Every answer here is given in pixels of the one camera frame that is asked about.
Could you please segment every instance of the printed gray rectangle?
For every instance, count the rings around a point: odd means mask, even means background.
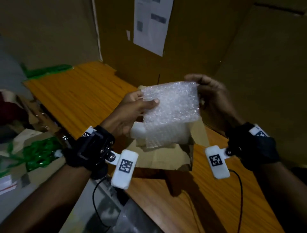
[[[159,23],[163,23],[163,24],[166,23],[166,18],[161,17],[161,16],[158,16],[158,15],[153,14],[153,13],[151,13],[150,18],[153,19],[153,20],[155,20],[155,21],[158,21]]]
[[[143,31],[143,23],[141,21],[136,22],[136,29],[140,32]]]

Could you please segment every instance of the wooden desk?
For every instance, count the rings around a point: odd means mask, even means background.
[[[79,65],[25,84],[74,138],[90,125],[99,124],[127,92],[136,90],[100,62]],[[227,146],[226,138],[206,130],[211,145]],[[243,183],[241,233],[283,232],[252,172],[236,157],[227,159],[227,165],[239,173]],[[215,180],[201,146],[194,147],[192,172],[165,171],[168,182],[137,178],[150,174],[160,178],[152,169],[136,169],[127,193],[164,232],[237,232],[238,178],[231,174],[228,179]]]

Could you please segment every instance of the person's right hand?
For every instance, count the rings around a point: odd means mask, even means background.
[[[198,93],[205,101],[204,110],[214,128],[226,132],[246,122],[237,114],[223,83],[204,74],[187,74],[185,80],[199,84]]]

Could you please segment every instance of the paper sheet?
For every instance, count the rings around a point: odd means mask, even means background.
[[[162,56],[172,8],[173,0],[134,0],[133,43]]]

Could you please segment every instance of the wire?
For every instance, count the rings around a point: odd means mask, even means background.
[[[228,169],[230,172],[233,172],[237,175],[238,179],[239,179],[239,182],[240,182],[240,187],[241,187],[241,207],[240,207],[240,217],[239,217],[239,224],[238,224],[238,231],[237,233],[240,232],[240,228],[241,228],[241,222],[242,222],[242,214],[243,214],[243,185],[242,185],[242,181],[241,181],[241,178],[239,176],[239,174],[232,170],[232,169]]]
[[[94,206],[95,212],[96,212],[96,214],[97,214],[97,216],[98,216],[98,218],[99,218],[101,224],[102,224],[104,227],[108,228],[105,232],[107,232],[107,231],[111,228],[111,226],[107,226],[107,225],[105,225],[105,224],[102,222],[102,220],[101,220],[101,218],[100,218],[100,215],[99,215],[99,213],[98,213],[98,211],[97,211],[96,205],[95,205],[94,194],[95,194],[96,189],[97,189],[98,186],[100,185],[100,183],[103,182],[106,178],[107,178],[107,177],[104,176],[104,177],[98,182],[98,184],[97,184],[96,187],[94,188],[93,195],[92,195],[93,206]]]

